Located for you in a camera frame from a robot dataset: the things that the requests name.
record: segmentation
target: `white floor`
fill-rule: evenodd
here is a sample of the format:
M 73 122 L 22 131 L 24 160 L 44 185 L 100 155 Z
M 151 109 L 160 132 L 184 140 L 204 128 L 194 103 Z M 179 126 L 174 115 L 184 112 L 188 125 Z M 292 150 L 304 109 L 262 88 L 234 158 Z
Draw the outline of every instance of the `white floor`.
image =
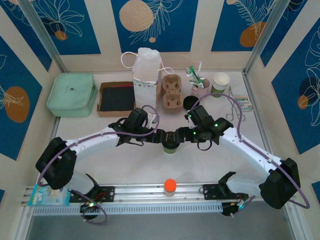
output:
M 182 70 L 177 70 L 176 73 L 182 78 L 182 94 L 184 97 L 190 95 L 191 84 L 186 73 Z M 241 72 L 226 73 L 231 78 L 230 85 L 233 93 L 246 94 Z M 201 75 L 212 80 L 214 72 L 203 71 Z M 128 71 L 109 72 L 95 74 L 94 79 L 100 87 L 103 82 L 131 81 L 132 74 Z M 61 118 L 56 136 L 63 140 L 76 139 L 98 132 L 108 124 L 116 122 L 119 117 L 98 116 L 96 105 L 99 98 L 98 93 L 90 116 Z M 225 97 L 207 97 L 201 104 L 214 119 L 225 118 L 226 114 L 231 113 L 230 102 Z M 160 129 L 174 131 L 179 127 L 188 126 L 184 119 L 185 110 L 178 114 L 165 113 L 162 101 L 157 110 L 160 115 Z M 258 146 L 263 147 L 254 113 L 246 112 L 245 117 L 241 132 Z M 235 117 L 232 123 L 236 126 L 238 119 Z M 245 169 L 251 171 L 250 166 L 229 149 L 213 145 L 208 151 L 200 151 L 194 143 L 181 144 L 174 154 L 165 153 L 161 144 L 146 143 L 143 147 L 123 144 L 113 149 L 102 149 L 82 162 L 78 162 L 75 169 L 90 174 L 99 184 L 154 184 L 163 183 L 168 178 L 173 178 L 178 183 L 217 182 L 229 171 L 237 172 Z

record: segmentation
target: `green lunch box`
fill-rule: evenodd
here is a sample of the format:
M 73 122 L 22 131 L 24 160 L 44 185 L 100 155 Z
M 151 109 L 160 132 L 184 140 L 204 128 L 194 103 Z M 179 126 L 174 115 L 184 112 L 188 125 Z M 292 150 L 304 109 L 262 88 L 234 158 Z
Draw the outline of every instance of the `green lunch box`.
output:
M 97 92 L 92 74 L 61 73 L 54 80 L 46 106 L 57 117 L 87 117 Z

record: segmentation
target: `green paper cup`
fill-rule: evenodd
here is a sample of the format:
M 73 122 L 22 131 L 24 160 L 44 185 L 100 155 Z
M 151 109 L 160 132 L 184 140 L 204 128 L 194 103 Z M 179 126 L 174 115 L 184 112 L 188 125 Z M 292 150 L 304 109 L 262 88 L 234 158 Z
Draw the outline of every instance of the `green paper cup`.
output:
M 229 83 L 230 83 L 230 77 L 227 74 L 223 72 L 216 73 L 213 76 L 212 86 L 211 86 L 211 93 L 214 94 L 213 96 L 215 98 L 221 97 L 221 95 L 218 95 L 218 94 L 223 94 Z

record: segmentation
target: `white paper bag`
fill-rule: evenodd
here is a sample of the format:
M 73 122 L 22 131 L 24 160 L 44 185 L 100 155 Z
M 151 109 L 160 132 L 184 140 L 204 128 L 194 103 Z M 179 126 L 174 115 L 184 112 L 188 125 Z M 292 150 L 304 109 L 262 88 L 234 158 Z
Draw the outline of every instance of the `white paper bag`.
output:
M 128 53 L 136 55 L 133 66 L 125 66 L 123 63 L 122 58 Z M 140 47 L 138 54 L 130 51 L 123 53 L 121 62 L 124 67 L 132 68 L 135 106 L 142 108 L 144 105 L 150 105 L 156 108 L 161 95 L 161 70 L 167 72 L 166 69 L 172 68 L 163 67 L 160 53 L 146 47 Z

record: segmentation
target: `pink cup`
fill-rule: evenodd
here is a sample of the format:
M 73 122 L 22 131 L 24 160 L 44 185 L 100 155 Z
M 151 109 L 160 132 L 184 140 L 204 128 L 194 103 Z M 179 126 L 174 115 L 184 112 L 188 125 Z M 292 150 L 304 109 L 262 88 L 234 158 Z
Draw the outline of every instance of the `pink cup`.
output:
M 204 95 L 209 93 L 210 89 L 210 82 L 208 79 L 203 79 L 202 81 L 204 88 L 200 89 L 197 88 L 195 85 L 192 85 L 191 88 L 191 95 L 196 96 L 198 99 L 203 97 Z

